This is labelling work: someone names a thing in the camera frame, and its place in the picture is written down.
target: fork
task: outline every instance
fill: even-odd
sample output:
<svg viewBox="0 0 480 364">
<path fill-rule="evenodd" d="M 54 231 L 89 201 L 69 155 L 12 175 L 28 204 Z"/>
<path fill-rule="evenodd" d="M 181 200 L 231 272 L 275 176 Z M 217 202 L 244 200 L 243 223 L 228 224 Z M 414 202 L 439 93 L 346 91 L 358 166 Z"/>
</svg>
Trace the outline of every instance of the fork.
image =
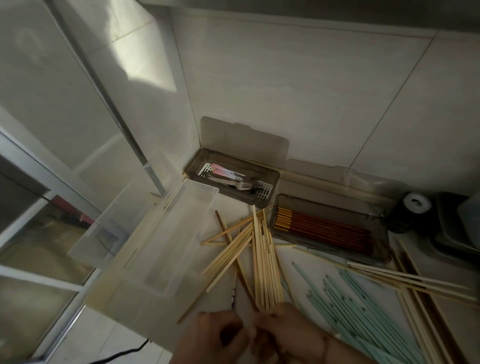
<svg viewBox="0 0 480 364">
<path fill-rule="evenodd" d="M 248 190 L 251 190 L 253 188 L 253 184 L 251 184 L 251 183 L 244 183 L 244 182 L 240 182 L 240 181 L 228 181 L 228 180 L 223 180 L 221 178 L 210 177 L 210 176 L 207 176 L 207 178 L 211 181 L 214 181 L 214 182 L 225 184 L 227 186 L 233 186 L 239 191 L 248 191 Z"/>
</svg>

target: floor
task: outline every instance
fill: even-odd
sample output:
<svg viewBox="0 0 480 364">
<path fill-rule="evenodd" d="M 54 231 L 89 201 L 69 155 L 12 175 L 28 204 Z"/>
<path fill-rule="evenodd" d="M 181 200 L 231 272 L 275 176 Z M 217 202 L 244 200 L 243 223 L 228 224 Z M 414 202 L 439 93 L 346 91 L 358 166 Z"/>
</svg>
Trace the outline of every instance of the floor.
<svg viewBox="0 0 480 364">
<path fill-rule="evenodd" d="M 137 348 L 144 341 L 133 331 L 86 307 L 48 364 L 88 364 Z M 171 353 L 149 342 L 141 351 L 122 356 L 111 363 L 167 364 L 171 357 Z"/>
</svg>

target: chopsticks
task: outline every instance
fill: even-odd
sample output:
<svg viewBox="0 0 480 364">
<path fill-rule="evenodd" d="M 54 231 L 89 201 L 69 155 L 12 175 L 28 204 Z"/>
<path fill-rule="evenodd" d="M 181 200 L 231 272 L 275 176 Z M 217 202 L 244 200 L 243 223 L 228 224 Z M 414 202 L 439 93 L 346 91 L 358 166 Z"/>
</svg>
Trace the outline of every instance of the chopsticks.
<svg viewBox="0 0 480 364">
<path fill-rule="evenodd" d="M 274 227 L 303 238 L 362 254 L 373 253 L 373 237 L 370 231 L 298 211 L 279 207 Z"/>
</svg>

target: hand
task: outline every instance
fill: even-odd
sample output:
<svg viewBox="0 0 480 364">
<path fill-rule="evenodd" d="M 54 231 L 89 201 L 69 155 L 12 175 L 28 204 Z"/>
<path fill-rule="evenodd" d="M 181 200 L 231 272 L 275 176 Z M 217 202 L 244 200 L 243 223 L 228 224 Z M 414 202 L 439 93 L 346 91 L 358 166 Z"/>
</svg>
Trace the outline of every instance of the hand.
<svg viewBox="0 0 480 364">
<path fill-rule="evenodd" d="M 269 311 L 256 314 L 253 325 L 257 335 L 252 344 L 252 354 L 265 362 L 275 352 L 272 339 L 286 351 L 288 356 L 302 363 L 318 363 L 325 350 L 325 337 L 330 334 L 297 310 L 290 303 L 280 303 Z"/>
<path fill-rule="evenodd" d="M 170 364 L 235 363 L 249 342 L 248 331 L 235 312 L 200 312 L 181 337 Z"/>
</svg>

